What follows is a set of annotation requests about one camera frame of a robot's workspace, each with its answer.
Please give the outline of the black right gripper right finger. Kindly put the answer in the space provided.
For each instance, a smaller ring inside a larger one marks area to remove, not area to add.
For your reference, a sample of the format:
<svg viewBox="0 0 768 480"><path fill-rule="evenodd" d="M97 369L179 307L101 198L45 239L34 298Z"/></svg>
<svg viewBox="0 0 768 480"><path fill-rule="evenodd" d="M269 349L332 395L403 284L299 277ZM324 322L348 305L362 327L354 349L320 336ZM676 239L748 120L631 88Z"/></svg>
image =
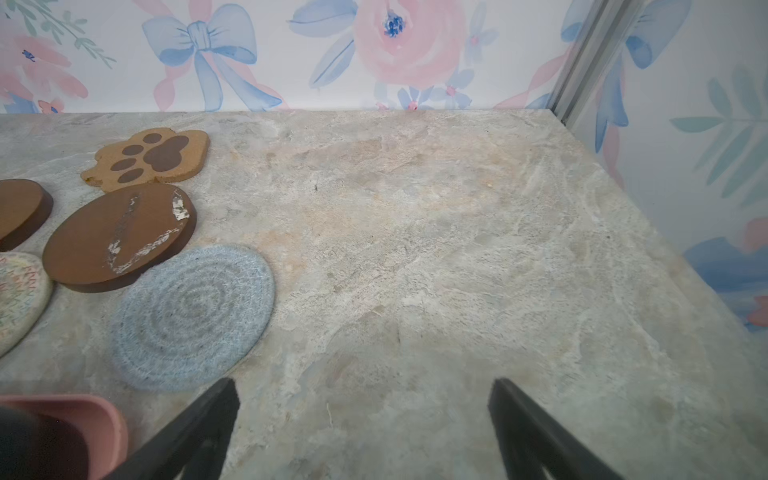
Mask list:
<svg viewBox="0 0 768 480"><path fill-rule="evenodd" d="M494 380L488 410L509 479L620 477L511 380Z"/></svg>

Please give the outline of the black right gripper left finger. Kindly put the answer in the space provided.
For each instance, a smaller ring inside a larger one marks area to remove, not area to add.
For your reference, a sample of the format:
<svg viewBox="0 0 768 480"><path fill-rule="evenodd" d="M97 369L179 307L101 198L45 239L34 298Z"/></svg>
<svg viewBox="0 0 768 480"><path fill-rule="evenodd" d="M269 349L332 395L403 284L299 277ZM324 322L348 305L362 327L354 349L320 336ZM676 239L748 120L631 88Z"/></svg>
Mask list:
<svg viewBox="0 0 768 480"><path fill-rule="evenodd" d="M218 479L238 416L236 383L215 382L109 479Z"/></svg>

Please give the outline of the grey woven round coaster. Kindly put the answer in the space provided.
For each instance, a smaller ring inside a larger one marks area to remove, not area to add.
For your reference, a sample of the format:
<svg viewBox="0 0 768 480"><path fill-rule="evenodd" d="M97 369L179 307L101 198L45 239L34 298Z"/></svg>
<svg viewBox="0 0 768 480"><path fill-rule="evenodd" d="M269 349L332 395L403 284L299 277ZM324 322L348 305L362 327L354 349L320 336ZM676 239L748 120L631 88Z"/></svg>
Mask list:
<svg viewBox="0 0 768 480"><path fill-rule="evenodd" d="M118 303L109 327L112 363L140 390L215 381L260 340L275 292L269 264L252 248L185 251L144 273Z"/></svg>

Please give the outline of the scratched round wooden coaster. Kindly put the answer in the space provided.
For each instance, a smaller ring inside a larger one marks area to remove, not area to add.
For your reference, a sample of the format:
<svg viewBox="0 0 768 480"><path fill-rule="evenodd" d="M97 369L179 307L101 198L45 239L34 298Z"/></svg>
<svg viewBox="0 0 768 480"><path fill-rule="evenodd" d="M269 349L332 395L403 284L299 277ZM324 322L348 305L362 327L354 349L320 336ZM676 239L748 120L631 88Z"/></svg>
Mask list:
<svg viewBox="0 0 768 480"><path fill-rule="evenodd" d="M196 224L196 208L177 186L123 188L70 215L49 238L43 267L53 281L76 292L116 290L178 254Z"/></svg>

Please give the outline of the multicolour embroidered round coaster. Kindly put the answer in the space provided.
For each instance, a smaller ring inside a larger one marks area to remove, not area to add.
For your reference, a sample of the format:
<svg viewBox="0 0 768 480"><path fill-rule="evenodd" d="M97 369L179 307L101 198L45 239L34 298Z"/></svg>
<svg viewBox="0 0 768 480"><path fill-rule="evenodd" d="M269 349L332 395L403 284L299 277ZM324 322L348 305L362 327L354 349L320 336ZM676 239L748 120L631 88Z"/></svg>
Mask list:
<svg viewBox="0 0 768 480"><path fill-rule="evenodd" d="M53 291L39 257L1 253L1 356L9 353L33 328Z"/></svg>

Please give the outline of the cork paw print coaster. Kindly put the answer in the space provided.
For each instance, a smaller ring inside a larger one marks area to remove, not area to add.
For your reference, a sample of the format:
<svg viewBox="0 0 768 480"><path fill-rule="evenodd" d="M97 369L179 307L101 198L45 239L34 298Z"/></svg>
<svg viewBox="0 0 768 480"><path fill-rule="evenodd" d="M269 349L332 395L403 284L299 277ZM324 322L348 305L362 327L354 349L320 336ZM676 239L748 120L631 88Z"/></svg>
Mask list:
<svg viewBox="0 0 768 480"><path fill-rule="evenodd" d="M80 177L105 193L141 184L180 182L202 170L209 146L209 135L201 130L148 129L98 150L96 165Z"/></svg>

